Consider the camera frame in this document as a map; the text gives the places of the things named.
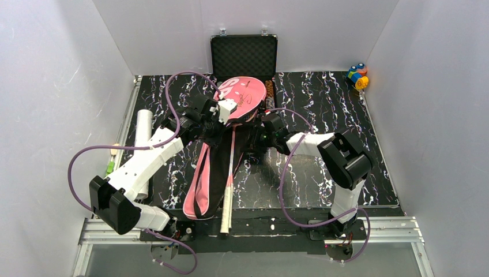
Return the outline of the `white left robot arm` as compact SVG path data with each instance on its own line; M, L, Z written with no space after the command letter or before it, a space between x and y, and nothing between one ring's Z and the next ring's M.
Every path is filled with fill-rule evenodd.
M107 177L95 176L90 181L93 212L120 235L134 228L163 231L175 224L176 218L164 208L137 203L140 190L190 142L218 142L237 108L232 99L201 95L195 105L181 112L172 109L142 150Z

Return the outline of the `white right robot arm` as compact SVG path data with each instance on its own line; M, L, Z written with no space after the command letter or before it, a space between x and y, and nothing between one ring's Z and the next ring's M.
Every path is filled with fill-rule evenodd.
M250 152L275 148L288 156L306 155L321 158L335 184L334 199L325 222L296 225L316 228L328 224L337 235L346 233L356 222L358 199L374 167L369 152L350 131L314 134L292 132L276 113L267 113L253 125Z

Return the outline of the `pink racket bag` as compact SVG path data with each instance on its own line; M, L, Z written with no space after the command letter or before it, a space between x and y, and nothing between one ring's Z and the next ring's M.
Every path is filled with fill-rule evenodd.
M206 220L215 216L217 209L223 207L224 191L228 178L232 129L235 128L234 174L244 154L244 146L250 138L251 128L259 113L264 109L263 102L257 109L243 116L230 115L225 124L220 143L204 143L197 162L197 168L183 203L183 213L191 220Z

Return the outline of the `pink badminton racket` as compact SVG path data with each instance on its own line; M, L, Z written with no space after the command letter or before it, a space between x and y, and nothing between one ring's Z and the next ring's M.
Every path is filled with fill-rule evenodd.
M223 198L223 212L221 219L221 234L228 234L231 228L231 218L232 218L232 195L233 195L233 174L234 174L234 149L235 149L235 128L232 129L231 137L231 150L230 150L230 164L228 168L228 178L224 191Z

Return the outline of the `white shuttlecock tube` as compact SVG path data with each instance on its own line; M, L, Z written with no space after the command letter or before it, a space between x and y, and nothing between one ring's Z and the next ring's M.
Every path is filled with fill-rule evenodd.
M152 118L153 113L150 110L139 110L137 113L137 122L134 138L135 147L147 146L152 136ZM149 181L139 190L136 200L144 200L148 197Z

